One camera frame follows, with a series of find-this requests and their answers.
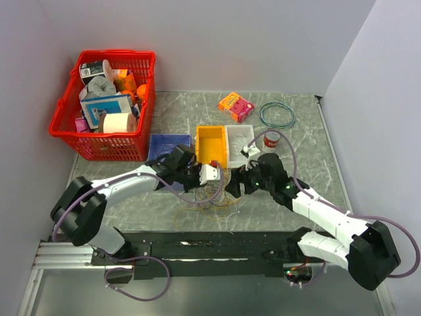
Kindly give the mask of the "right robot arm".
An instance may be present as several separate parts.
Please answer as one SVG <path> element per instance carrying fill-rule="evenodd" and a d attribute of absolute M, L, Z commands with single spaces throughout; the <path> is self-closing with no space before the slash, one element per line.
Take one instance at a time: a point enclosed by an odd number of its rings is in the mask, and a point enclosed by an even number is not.
<path fill-rule="evenodd" d="M 385 224 L 352 218 L 328 206 L 313 188 L 289 176 L 275 153 L 261 155 L 250 165 L 231 171 L 228 193 L 238 198 L 257 190 L 268 192 L 276 203 L 327 232 L 325 236 L 306 228 L 295 232 L 287 246 L 292 261 L 315 257 L 333 263 L 370 291 L 400 265 L 401 258 Z"/>

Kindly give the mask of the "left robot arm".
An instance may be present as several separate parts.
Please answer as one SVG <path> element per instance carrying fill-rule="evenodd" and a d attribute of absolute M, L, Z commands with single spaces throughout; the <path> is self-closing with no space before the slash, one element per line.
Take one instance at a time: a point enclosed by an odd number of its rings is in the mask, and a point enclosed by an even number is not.
<path fill-rule="evenodd" d="M 102 180 L 75 178 L 51 211 L 52 239 L 62 232 L 74 246 L 88 244 L 117 265 L 134 255 L 132 243 L 115 227 L 103 224 L 105 211 L 138 193 L 170 188 L 174 182 L 188 191 L 200 187 L 202 164 L 191 148 L 180 144 L 170 153 L 146 161 L 133 171 Z"/>

